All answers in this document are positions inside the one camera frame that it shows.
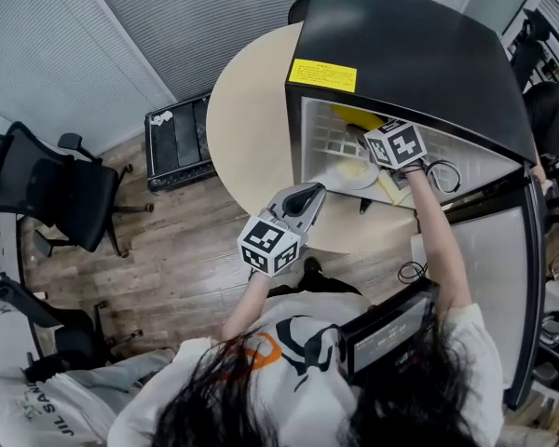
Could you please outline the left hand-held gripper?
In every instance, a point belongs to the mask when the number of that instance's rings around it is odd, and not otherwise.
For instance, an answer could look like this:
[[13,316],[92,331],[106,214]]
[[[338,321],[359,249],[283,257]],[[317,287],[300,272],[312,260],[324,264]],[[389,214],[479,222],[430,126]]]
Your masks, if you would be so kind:
[[300,183],[277,192],[241,231],[237,243],[242,262],[271,278],[285,272],[300,258],[325,197],[322,183]]

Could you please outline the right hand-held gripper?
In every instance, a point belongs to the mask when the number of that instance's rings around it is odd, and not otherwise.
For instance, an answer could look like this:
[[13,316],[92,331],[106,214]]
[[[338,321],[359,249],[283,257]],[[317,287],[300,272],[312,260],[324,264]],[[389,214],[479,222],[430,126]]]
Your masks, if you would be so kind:
[[417,125],[402,120],[367,131],[348,123],[346,131],[361,153],[379,167],[401,169],[428,152]]

